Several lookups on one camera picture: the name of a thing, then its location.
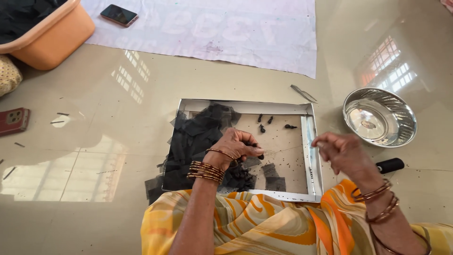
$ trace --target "woman's right hand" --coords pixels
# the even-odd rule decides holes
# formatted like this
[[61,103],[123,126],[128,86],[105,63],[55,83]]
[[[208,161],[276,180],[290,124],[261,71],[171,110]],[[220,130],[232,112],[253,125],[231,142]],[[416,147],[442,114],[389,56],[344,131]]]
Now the woman's right hand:
[[336,175],[343,172],[358,186],[373,180],[382,180],[358,136],[326,132],[313,140],[312,147],[316,146],[324,161],[330,161]]

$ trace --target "woman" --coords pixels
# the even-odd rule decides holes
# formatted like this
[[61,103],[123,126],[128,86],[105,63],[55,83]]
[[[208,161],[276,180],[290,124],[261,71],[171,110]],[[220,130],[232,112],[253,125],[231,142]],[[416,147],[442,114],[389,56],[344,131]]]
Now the woman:
[[[264,153],[251,134],[227,129],[203,162],[193,162],[192,169],[199,171],[192,174],[198,177],[192,190],[164,193],[148,207],[141,228],[143,254],[452,253],[453,226],[409,225],[359,138],[328,132],[312,146],[335,174],[352,180],[327,191],[320,204],[248,192],[218,195],[217,177],[232,158]],[[356,187],[360,191],[352,194]]]

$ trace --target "steel bowl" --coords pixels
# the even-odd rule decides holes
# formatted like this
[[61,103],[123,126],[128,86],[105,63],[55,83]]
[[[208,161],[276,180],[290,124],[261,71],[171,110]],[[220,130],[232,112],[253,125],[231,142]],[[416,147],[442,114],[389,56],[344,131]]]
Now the steel bowl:
[[379,147],[401,147],[417,133],[417,119],[406,102],[379,88],[350,93],[344,100],[343,117],[358,136]]

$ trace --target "patterned fabric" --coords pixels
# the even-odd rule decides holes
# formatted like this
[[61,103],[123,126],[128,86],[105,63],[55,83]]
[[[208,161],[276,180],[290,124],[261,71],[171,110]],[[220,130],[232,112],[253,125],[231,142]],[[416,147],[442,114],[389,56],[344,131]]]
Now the patterned fabric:
[[[343,180],[321,203],[289,203],[262,194],[217,195],[214,254],[376,254],[365,222],[365,204],[350,194],[356,186]],[[142,254],[167,254],[181,223],[191,190],[164,193],[145,212]],[[451,254],[453,225],[411,225],[426,237],[432,255]]]
[[22,74],[5,55],[0,54],[0,97],[17,88],[22,81]]

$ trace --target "small dark figurine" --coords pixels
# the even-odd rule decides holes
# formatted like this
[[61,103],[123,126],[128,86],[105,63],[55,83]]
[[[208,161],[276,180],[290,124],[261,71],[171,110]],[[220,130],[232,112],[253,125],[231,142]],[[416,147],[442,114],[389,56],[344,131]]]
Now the small dark figurine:
[[286,124],[284,127],[285,127],[285,128],[291,128],[291,129],[292,129],[292,128],[297,128],[297,127],[291,126],[291,125],[289,125],[289,124]]
[[[254,143],[252,146],[253,146],[253,147],[258,147],[258,144],[257,144],[257,143]],[[261,156],[258,156],[258,159],[263,160],[263,159],[264,159],[264,154],[261,155]]]
[[260,131],[261,131],[261,133],[266,133],[266,130],[264,129],[263,124],[260,124]]

